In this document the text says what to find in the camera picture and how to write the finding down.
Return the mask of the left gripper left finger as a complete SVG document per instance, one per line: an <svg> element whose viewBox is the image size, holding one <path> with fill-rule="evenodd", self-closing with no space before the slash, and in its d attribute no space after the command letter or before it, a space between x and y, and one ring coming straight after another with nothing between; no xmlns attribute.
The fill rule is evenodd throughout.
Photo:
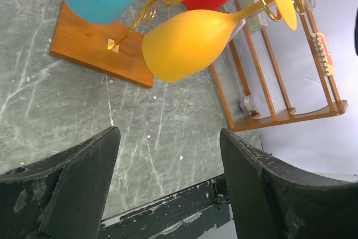
<svg viewBox="0 0 358 239"><path fill-rule="evenodd" d="M120 139L109 127L1 174L1 238L97 238Z"/></svg>

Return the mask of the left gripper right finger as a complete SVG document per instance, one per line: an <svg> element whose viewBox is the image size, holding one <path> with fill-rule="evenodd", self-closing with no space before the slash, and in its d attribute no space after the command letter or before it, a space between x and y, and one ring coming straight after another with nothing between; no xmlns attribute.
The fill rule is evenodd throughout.
<svg viewBox="0 0 358 239"><path fill-rule="evenodd" d="M220 150L239 238L357 237L357 183L297 168L228 129Z"/></svg>

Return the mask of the yellow plastic wine glass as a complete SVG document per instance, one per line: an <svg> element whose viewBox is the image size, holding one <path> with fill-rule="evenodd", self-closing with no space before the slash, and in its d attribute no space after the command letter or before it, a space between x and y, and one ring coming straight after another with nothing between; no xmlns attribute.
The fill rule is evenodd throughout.
<svg viewBox="0 0 358 239"><path fill-rule="evenodd" d="M191 10L170 18L148 32L142 52L149 70L165 83L175 83L211 65L225 49L232 32L244 19L265 11L296 30L292 0L259 0L236 13Z"/></svg>

